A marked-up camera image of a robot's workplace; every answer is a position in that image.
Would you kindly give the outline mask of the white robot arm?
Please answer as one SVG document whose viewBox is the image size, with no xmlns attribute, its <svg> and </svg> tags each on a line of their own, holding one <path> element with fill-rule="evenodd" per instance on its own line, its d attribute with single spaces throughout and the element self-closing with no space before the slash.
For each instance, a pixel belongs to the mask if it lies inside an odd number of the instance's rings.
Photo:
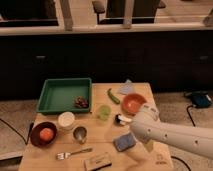
<svg viewBox="0 0 213 171">
<path fill-rule="evenodd" d="M 213 159 L 213 129 L 161 122 L 156 106 L 145 103 L 130 123 L 137 140 L 156 140 L 176 148 Z"/>
</svg>

